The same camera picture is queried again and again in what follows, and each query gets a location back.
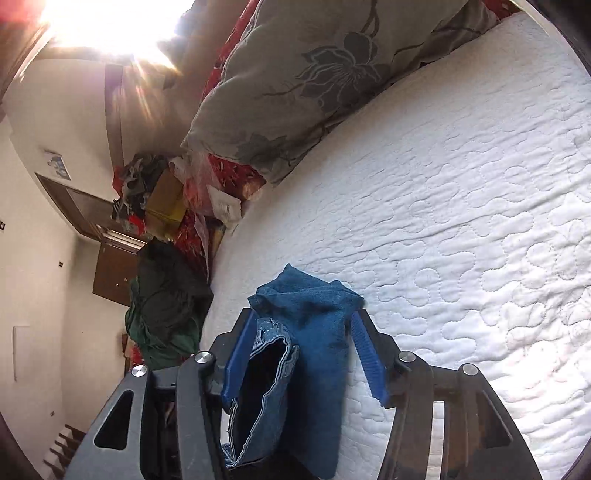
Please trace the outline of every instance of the wooden door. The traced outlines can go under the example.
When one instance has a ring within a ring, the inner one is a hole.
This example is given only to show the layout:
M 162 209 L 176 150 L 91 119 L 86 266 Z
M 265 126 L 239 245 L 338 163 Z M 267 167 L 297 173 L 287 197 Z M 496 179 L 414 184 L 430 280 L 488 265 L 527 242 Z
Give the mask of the wooden door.
M 100 245 L 92 293 L 131 306 L 129 282 L 137 275 L 138 257 L 107 242 Z

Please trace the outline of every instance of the bed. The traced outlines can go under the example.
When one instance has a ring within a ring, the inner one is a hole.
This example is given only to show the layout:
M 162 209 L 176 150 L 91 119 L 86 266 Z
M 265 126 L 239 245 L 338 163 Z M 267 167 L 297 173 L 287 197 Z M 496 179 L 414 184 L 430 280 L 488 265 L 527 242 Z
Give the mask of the bed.
M 263 188 L 213 264 L 202 348 L 288 262 L 341 280 L 400 348 L 476 364 L 543 478 L 560 478 L 591 430 L 590 138 L 589 75 L 513 15 L 389 88 Z M 376 478 L 393 418 L 352 349 L 335 478 Z

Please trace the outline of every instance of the metal bolt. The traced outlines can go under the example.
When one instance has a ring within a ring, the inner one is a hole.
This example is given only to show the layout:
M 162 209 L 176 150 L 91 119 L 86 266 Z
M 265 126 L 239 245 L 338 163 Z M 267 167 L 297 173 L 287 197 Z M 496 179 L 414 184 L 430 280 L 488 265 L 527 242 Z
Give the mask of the metal bolt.
M 145 365 L 136 365 L 131 369 L 131 374 L 134 377 L 143 377 L 146 373 L 148 373 L 148 367 Z
M 417 356 L 414 353 L 409 352 L 408 350 L 404 350 L 400 352 L 398 358 L 402 360 L 404 363 L 409 364 L 411 362 L 414 362 L 417 359 Z
M 203 351 L 196 353 L 194 358 L 198 364 L 208 364 L 213 360 L 213 355 L 210 352 Z
M 474 376 L 478 373 L 478 367 L 472 364 L 462 365 L 462 371 L 466 375 Z

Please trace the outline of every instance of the sunlight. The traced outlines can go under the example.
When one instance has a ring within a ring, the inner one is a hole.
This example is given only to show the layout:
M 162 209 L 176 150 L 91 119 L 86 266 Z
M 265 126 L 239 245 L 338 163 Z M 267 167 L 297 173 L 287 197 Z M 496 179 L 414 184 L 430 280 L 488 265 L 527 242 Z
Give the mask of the sunlight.
M 58 45 L 92 47 L 108 54 L 173 67 L 156 43 L 174 28 L 191 0 L 47 0 L 41 16 Z

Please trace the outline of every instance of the pillow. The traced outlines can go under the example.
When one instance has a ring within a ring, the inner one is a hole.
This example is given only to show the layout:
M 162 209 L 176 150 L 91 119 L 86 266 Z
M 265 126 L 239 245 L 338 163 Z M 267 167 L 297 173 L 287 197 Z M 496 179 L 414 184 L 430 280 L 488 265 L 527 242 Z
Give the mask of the pillow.
M 184 146 L 277 183 L 385 87 L 497 22 L 480 0 L 261 0 Z

